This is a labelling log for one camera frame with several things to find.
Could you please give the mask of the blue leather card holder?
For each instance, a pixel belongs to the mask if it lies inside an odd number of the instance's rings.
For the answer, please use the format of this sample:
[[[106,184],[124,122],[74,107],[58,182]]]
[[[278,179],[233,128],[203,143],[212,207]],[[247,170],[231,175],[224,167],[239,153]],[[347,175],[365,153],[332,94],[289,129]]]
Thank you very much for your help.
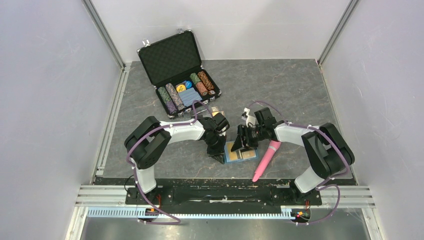
[[[231,164],[231,163],[238,163],[238,162],[244,162],[248,160],[256,160],[259,155],[256,149],[239,149],[237,151],[231,151],[231,148],[234,145],[234,141],[227,141],[225,143],[224,147],[224,163],[225,164]]]

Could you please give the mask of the gold credit card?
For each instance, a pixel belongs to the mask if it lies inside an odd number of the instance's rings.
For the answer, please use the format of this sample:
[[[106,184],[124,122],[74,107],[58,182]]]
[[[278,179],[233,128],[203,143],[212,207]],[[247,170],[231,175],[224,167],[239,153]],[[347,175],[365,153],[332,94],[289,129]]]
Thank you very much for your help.
[[[240,152],[238,150],[232,151],[232,147],[234,145],[233,141],[228,141],[225,144],[225,161],[227,163],[237,162],[242,159]]]
[[[240,151],[241,158],[243,160],[252,160],[258,158],[258,153],[256,149],[245,149]]]

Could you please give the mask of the clear card box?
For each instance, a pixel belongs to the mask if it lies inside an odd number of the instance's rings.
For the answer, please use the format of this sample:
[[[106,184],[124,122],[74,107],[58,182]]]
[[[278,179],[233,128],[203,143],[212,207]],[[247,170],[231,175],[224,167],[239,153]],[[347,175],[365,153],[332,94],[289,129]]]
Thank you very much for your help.
[[[208,107],[206,109],[205,117],[217,123],[221,123],[227,120],[224,111],[217,106]]]

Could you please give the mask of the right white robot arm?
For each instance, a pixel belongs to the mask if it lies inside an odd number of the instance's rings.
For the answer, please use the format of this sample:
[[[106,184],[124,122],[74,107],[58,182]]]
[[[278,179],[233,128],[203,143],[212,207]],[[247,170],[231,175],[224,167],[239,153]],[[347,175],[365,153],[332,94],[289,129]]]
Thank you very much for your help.
[[[268,148],[256,168],[252,181],[263,175],[282,143],[290,143],[305,149],[309,167],[290,183],[289,199],[302,204],[312,190],[318,190],[336,176],[349,173],[355,157],[332,123],[321,126],[299,125],[288,121],[277,121],[271,110],[265,107],[250,115],[245,108],[242,114],[245,124],[237,127],[237,137],[231,151],[256,149],[260,141],[268,140]]]

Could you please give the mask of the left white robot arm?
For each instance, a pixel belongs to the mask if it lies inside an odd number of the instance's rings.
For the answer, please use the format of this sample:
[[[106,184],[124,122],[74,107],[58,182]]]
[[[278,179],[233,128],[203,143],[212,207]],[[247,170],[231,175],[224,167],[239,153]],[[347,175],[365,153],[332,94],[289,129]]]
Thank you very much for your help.
[[[225,163],[226,131],[230,124],[218,112],[211,117],[196,116],[190,120],[166,122],[147,117],[124,141],[126,161],[134,171],[138,197],[145,204],[157,198],[154,165],[166,147],[183,141],[204,141],[209,157]]]

